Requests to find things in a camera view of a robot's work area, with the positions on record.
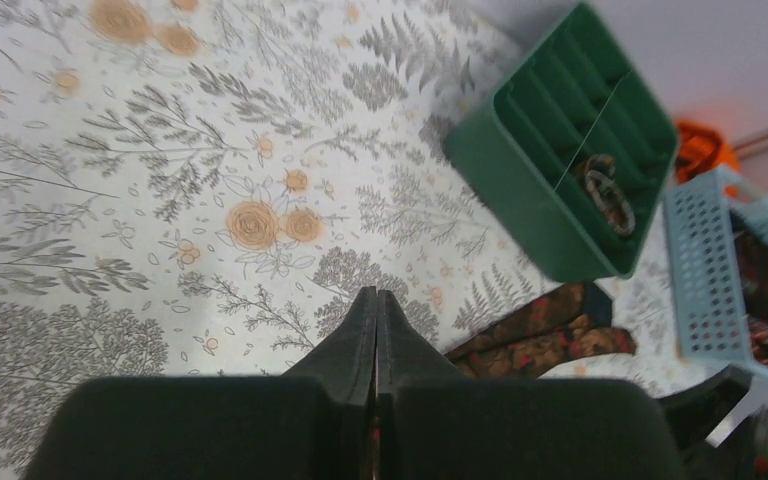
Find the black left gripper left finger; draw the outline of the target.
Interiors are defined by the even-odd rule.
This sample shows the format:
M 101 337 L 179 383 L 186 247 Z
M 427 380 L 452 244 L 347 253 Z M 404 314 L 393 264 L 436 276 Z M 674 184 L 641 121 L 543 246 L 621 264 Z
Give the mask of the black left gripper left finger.
M 56 411 L 29 479 L 369 479 L 378 294 L 277 376 L 106 377 Z

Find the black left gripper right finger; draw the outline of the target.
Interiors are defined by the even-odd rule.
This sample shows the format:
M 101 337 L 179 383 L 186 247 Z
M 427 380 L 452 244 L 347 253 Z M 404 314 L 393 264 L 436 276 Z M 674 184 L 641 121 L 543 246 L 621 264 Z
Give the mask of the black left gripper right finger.
M 378 294 L 381 479 L 681 479 L 658 403 L 615 379 L 473 379 Z

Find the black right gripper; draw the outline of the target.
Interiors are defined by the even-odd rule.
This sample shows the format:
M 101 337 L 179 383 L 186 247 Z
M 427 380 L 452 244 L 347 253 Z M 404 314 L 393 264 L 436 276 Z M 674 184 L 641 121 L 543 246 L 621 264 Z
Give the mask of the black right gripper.
M 708 440 L 750 392 L 751 374 L 727 366 L 659 400 L 690 479 L 768 479 L 768 406 L 758 406 L 718 445 Z

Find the brown red floral tie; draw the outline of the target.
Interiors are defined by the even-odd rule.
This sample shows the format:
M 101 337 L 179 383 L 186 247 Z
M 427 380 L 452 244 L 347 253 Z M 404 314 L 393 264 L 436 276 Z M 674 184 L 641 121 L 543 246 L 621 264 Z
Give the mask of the brown red floral tie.
M 594 283 L 562 285 L 445 354 L 472 378 L 542 376 L 564 363 L 634 355 L 632 334 L 612 325 L 613 300 Z

